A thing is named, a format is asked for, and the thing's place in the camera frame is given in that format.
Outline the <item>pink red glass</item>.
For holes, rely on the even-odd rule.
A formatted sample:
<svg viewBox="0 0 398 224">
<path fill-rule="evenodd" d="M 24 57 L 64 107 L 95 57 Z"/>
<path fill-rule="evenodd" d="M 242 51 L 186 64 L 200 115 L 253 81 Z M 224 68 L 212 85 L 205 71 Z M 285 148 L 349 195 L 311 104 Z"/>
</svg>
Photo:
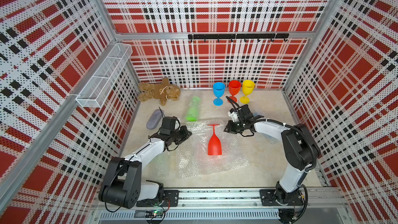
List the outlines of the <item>pink red glass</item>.
<svg viewBox="0 0 398 224">
<path fill-rule="evenodd" d="M 209 124 L 212 127 L 212 136 L 208 143 L 208 155 L 209 156 L 220 156 L 222 155 L 222 145 L 219 137 L 216 135 L 215 127 L 219 124 Z"/>
</svg>

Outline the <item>yellow glass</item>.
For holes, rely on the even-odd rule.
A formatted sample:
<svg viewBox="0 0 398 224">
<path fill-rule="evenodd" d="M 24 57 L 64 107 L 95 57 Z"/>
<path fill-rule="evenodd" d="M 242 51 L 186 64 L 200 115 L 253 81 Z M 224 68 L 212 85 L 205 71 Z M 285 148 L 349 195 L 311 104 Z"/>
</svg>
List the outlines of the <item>yellow glass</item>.
<svg viewBox="0 0 398 224">
<path fill-rule="evenodd" d="M 251 80 L 245 80 L 242 85 L 243 97 L 240 98 L 240 102 L 243 104 L 248 104 L 250 102 L 249 95 L 253 92 L 255 88 L 255 83 Z"/>
</svg>

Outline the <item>red wine glass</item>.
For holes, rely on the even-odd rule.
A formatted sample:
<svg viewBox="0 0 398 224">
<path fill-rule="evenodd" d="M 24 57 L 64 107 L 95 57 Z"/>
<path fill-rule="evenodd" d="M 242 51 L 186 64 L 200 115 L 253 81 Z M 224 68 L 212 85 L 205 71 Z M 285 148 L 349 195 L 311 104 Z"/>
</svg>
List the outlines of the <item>red wine glass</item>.
<svg viewBox="0 0 398 224">
<path fill-rule="evenodd" d="M 229 82 L 228 88 L 229 93 L 231 94 L 230 99 L 237 103 L 238 100 L 235 96 L 240 92 L 241 83 L 238 80 L 232 80 Z"/>
</svg>

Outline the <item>clear bubble wrap sheet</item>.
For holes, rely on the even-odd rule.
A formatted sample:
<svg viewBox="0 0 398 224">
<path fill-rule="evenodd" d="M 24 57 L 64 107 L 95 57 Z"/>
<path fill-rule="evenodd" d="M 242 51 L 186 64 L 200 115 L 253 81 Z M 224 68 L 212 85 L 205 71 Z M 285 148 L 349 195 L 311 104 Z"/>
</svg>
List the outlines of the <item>clear bubble wrap sheet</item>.
<svg viewBox="0 0 398 224">
<path fill-rule="evenodd" d="M 241 136 L 224 132 L 226 122 L 222 119 L 210 119 L 187 123 L 187 128 L 192 132 L 186 141 L 203 141 L 208 143 L 212 136 L 212 127 L 209 124 L 219 124 L 215 127 L 216 135 L 222 145 L 222 155 L 209 156 L 210 174 L 226 172 L 244 168 L 249 164 L 247 156 L 243 152 Z"/>
<path fill-rule="evenodd" d="M 177 148 L 177 168 L 179 178 L 190 178 L 211 173 L 207 143 L 186 141 Z"/>
</svg>

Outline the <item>blue wine glass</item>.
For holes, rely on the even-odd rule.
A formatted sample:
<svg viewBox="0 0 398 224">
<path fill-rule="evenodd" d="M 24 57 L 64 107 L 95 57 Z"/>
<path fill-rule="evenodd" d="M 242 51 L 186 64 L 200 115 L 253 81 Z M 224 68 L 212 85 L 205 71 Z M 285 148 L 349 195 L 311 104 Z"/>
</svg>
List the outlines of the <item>blue wine glass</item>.
<svg viewBox="0 0 398 224">
<path fill-rule="evenodd" d="M 224 95 L 225 88 L 225 84 L 221 82 L 217 82 L 213 85 L 213 93 L 216 97 L 213 100 L 215 106 L 221 106 L 223 104 L 222 96 Z"/>
</svg>

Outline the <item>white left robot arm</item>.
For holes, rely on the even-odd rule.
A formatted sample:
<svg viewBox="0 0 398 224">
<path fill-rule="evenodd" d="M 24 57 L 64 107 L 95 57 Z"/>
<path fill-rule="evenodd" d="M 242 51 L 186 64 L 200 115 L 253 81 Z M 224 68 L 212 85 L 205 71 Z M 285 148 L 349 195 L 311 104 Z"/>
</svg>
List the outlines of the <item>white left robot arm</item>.
<svg viewBox="0 0 398 224">
<path fill-rule="evenodd" d="M 164 117 L 159 130 L 148 142 L 126 157 L 113 157 L 108 164 L 98 199 L 105 203 L 131 209 L 137 202 L 160 205 L 164 201 L 164 186 L 156 181 L 143 181 L 143 169 L 158 155 L 179 146 L 192 132 L 176 117 Z"/>
</svg>

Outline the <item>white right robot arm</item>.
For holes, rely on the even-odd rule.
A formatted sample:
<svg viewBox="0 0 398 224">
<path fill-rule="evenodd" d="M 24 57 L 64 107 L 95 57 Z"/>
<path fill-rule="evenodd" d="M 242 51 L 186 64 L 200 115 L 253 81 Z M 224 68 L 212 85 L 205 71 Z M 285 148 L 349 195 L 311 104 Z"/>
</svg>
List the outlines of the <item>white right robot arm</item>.
<svg viewBox="0 0 398 224">
<path fill-rule="evenodd" d="M 289 205 L 299 196 L 304 179 L 316 167 L 321 154 L 307 126 L 288 125 L 262 115 L 255 116 L 247 104 L 238 106 L 236 102 L 232 102 L 228 116 L 231 119 L 224 129 L 227 133 L 243 135 L 244 131 L 249 130 L 252 136 L 262 133 L 282 142 L 288 165 L 276 183 L 273 201 Z"/>
</svg>

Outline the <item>wrapped bright green glass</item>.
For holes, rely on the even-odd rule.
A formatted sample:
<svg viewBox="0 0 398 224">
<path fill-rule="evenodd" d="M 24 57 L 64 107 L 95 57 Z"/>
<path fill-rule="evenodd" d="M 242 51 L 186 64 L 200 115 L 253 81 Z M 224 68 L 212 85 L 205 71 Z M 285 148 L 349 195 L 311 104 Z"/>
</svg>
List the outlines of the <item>wrapped bright green glass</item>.
<svg viewBox="0 0 398 224">
<path fill-rule="evenodd" d="M 189 122 L 198 121 L 202 100 L 199 96 L 193 96 L 186 112 L 186 120 Z"/>
</svg>

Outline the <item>wrapped pale green glass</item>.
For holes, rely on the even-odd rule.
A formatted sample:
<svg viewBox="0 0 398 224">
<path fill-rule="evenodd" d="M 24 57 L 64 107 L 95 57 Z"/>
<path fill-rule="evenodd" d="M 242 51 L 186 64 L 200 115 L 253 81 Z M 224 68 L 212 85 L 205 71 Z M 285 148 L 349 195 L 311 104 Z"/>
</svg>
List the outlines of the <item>wrapped pale green glass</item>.
<svg viewBox="0 0 398 224">
<path fill-rule="evenodd" d="M 171 155 L 163 152 L 154 159 L 155 173 L 158 177 L 166 177 L 170 171 Z"/>
</svg>

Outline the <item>wrapped light blue glass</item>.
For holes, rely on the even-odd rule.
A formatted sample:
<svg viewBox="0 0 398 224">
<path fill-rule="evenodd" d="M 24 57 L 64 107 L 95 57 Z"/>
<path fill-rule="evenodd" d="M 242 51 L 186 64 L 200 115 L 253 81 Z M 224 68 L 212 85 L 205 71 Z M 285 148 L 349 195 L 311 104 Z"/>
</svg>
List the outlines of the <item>wrapped light blue glass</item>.
<svg viewBox="0 0 398 224">
<path fill-rule="evenodd" d="M 258 115 L 264 116 L 264 113 L 263 113 L 261 110 L 256 109 L 256 110 L 254 110 L 253 115 L 254 115 L 254 116 L 258 116 Z M 275 137 L 273 137 L 273 136 L 270 136 L 270 135 L 267 134 L 267 133 L 263 133 L 262 135 L 263 135 L 265 138 L 267 138 L 268 141 L 269 141 L 269 143 L 272 144 L 272 145 L 277 144 L 278 141 L 279 141 L 277 138 L 275 138 Z"/>
</svg>

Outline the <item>brown teddy bear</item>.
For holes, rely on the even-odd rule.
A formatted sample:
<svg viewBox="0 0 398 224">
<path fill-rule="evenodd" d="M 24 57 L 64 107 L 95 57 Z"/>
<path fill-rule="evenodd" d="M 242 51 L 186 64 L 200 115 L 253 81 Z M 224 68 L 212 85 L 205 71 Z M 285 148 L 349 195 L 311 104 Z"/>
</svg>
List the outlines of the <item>brown teddy bear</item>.
<svg viewBox="0 0 398 224">
<path fill-rule="evenodd" d="M 178 101 L 180 97 L 180 87 L 170 84 L 168 78 L 163 78 L 157 84 L 139 83 L 138 87 L 141 91 L 138 100 L 141 102 L 156 99 L 165 106 L 167 101 Z"/>
</svg>

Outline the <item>green circuit board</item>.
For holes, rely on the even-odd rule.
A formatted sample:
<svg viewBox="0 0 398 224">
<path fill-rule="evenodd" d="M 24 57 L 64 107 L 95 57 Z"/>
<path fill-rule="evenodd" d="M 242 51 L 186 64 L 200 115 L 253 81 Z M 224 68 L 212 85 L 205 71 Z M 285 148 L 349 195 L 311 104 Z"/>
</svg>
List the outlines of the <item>green circuit board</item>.
<svg viewBox="0 0 398 224">
<path fill-rule="evenodd" d="M 145 211 L 146 219 L 162 219 L 165 212 L 161 209 L 150 209 Z"/>
</svg>

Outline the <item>black wall hook rail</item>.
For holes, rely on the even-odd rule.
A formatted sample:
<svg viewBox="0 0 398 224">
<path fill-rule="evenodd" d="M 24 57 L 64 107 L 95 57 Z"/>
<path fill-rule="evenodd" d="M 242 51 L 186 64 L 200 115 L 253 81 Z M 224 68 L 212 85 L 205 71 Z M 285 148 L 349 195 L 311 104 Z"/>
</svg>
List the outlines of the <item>black wall hook rail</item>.
<svg viewBox="0 0 398 224">
<path fill-rule="evenodd" d="M 188 40 L 236 40 L 236 39 L 283 39 L 289 38 L 289 33 L 266 34 L 188 34 Z"/>
</svg>

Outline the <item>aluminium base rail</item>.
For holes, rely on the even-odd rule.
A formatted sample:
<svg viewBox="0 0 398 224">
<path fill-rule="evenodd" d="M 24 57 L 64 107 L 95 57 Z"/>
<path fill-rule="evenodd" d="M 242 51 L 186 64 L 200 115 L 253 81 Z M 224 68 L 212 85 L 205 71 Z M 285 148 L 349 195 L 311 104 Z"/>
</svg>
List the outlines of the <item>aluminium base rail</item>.
<svg viewBox="0 0 398 224">
<path fill-rule="evenodd" d="M 341 191 L 333 187 L 307 187 L 307 192 L 291 198 L 288 205 L 276 202 L 273 188 L 166 188 L 165 198 L 175 209 L 189 208 L 339 208 L 348 205 Z"/>
</svg>

